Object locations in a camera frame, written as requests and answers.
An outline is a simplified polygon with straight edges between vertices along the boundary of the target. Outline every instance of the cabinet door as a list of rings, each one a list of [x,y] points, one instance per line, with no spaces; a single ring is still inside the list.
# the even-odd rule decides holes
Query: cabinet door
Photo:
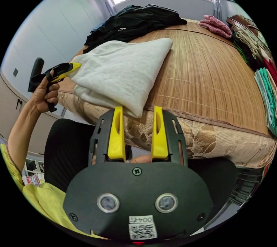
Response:
[[[42,113],[37,121],[31,136],[28,153],[31,155],[44,155],[44,149],[50,129],[57,118]]]
[[[12,127],[19,113],[26,104],[15,95],[0,76],[0,135],[8,140]],[[46,113],[40,115],[31,136],[28,153],[31,155],[44,154],[46,140],[53,123],[57,118]]]
[[[0,76],[0,135],[8,140],[12,127],[18,118],[22,105]]]

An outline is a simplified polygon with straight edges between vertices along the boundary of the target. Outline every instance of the light switch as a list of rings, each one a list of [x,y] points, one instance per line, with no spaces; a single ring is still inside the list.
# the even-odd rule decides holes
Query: light switch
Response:
[[[15,68],[14,73],[13,73],[15,77],[16,77],[17,73],[18,73],[18,70],[17,70],[17,68]]]

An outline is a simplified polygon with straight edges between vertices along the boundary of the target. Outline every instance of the red cloth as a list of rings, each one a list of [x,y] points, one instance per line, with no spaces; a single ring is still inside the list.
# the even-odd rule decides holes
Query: red cloth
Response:
[[[277,85],[277,70],[276,70],[274,64],[272,63],[271,60],[269,60],[269,62],[268,62],[265,58],[263,58],[263,62],[265,64],[266,69],[268,69],[268,71],[270,72],[270,74],[274,80],[274,83]]]
[[[229,27],[214,16],[204,15],[205,20],[201,20],[199,25],[206,27],[210,32],[218,34],[226,39],[231,39],[232,31]]]

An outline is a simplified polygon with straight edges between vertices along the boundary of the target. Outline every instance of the white towel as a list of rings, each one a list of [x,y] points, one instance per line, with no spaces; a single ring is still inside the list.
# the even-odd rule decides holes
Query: white towel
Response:
[[[69,75],[74,94],[86,102],[114,108],[123,106],[142,116],[150,90],[173,42],[161,38],[143,43],[106,42],[74,57],[82,66]]]

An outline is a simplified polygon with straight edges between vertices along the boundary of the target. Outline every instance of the pink cloth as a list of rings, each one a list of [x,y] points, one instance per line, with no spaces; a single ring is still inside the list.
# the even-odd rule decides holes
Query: pink cloth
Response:
[[[204,15],[204,20],[201,20],[199,25],[206,27],[210,32],[218,34],[226,39],[231,39],[232,31],[229,27],[214,16]]]

